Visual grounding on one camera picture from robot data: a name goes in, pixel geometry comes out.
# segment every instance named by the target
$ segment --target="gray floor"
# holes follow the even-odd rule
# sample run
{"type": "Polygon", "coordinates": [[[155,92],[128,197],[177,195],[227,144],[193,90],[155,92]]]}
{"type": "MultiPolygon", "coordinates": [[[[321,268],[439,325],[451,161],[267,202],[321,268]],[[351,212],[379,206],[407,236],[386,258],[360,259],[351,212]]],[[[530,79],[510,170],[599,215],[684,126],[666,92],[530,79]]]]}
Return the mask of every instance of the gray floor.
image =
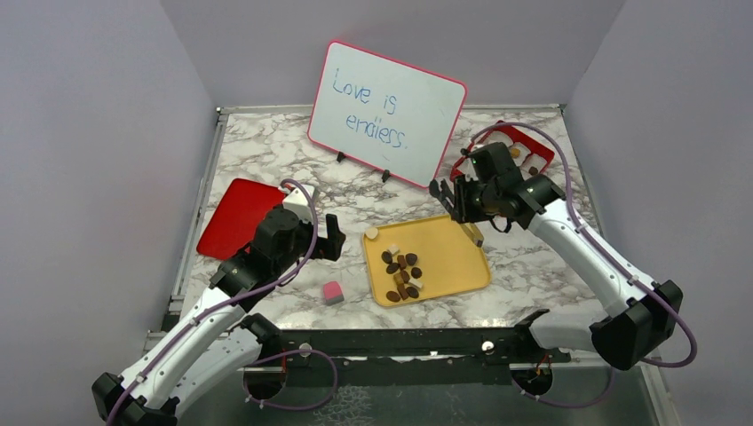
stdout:
{"type": "MultiPolygon", "coordinates": [[[[606,382],[602,368],[560,369],[549,398],[575,402],[598,395],[606,382]]],[[[283,390],[274,402],[311,404],[324,389],[283,390]]],[[[291,413],[244,404],[241,374],[232,375],[198,400],[179,426],[249,425],[655,425],[658,422],[638,368],[617,375],[612,394],[601,404],[565,410],[536,404],[511,386],[344,387],[327,406],[291,413]]]]}

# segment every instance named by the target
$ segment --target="marble tabletop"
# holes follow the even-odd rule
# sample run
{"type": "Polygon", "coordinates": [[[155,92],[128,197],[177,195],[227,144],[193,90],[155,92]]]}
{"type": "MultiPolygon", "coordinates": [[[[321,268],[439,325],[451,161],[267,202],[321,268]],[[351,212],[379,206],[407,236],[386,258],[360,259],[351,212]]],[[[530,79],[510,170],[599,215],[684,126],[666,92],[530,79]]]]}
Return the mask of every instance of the marble tabletop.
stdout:
{"type": "MultiPolygon", "coordinates": [[[[312,144],[306,137],[309,114],[230,114],[214,171],[210,197],[201,223],[203,231],[220,199],[235,178],[278,185],[284,178],[315,185],[316,209],[337,215],[347,241],[339,261],[307,264],[295,280],[276,289],[254,312],[261,312],[278,327],[297,328],[420,328],[509,327],[530,312],[598,305],[583,281],[546,244],[518,226],[508,234],[480,224],[484,252],[492,271],[491,284],[481,290],[445,296],[393,308],[372,298],[361,235],[370,226],[405,222],[444,214],[427,191],[399,179],[381,181],[381,172],[355,162],[337,163],[336,155],[312,144]],[[340,283],[345,301],[326,306],[321,286],[340,283]]],[[[574,201],[583,217],[596,220],[575,154],[558,110],[509,112],[464,110],[455,127],[438,178],[447,178],[470,135],[503,119],[533,124],[553,136],[570,160],[574,201]]],[[[532,132],[523,130],[531,136],[532,132]]],[[[545,171],[556,184],[565,184],[561,161],[545,171]]],[[[196,255],[187,276],[185,313],[206,287],[219,261],[196,255]]]]}

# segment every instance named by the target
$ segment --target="silver bolt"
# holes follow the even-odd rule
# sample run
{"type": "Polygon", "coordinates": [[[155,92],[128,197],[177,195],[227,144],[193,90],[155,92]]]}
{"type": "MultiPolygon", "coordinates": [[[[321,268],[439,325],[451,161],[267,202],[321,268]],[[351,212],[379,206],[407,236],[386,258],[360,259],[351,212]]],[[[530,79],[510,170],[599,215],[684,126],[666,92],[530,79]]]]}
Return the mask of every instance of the silver bolt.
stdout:
{"type": "MultiPolygon", "coordinates": [[[[298,349],[300,349],[302,351],[310,351],[311,350],[311,345],[308,344],[308,343],[301,343],[301,345],[298,346],[298,349]]],[[[311,356],[311,352],[302,352],[301,356],[304,357],[304,358],[308,358],[309,356],[311,356]]]]}

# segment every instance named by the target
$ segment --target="whiteboard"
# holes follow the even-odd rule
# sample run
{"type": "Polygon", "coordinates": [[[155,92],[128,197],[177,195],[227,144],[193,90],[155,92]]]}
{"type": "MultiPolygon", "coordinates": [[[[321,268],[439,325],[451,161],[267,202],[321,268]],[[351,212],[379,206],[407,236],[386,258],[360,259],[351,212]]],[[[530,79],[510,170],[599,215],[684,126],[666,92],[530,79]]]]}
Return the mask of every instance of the whiteboard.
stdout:
{"type": "Polygon", "coordinates": [[[324,60],[308,137],[426,188],[466,92],[456,80],[335,41],[324,60]]]}

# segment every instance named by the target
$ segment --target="yellow tray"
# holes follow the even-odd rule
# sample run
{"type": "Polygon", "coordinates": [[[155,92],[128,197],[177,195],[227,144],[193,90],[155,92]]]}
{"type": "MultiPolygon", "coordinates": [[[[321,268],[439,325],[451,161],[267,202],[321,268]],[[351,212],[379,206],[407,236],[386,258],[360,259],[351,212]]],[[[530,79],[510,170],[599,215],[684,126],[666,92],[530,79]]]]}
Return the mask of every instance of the yellow tray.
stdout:
{"type": "Polygon", "coordinates": [[[382,306],[412,304],[476,290],[488,286],[491,281],[484,250],[476,247],[449,216],[378,226],[377,230],[379,234],[374,240],[363,236],[363,253],[369,267],[371,293],[382,306]],[[387,264],[382,260],[382,252],[392,244],[400,248],[398,255],[418,255],[416,266],[424,273],[419,279],[424,288],[418,290],[417,299],[409,297],[397,303],[387,300],[387,292],[397,291],[397,286],[392,274],[386,271],[387,264]]]}

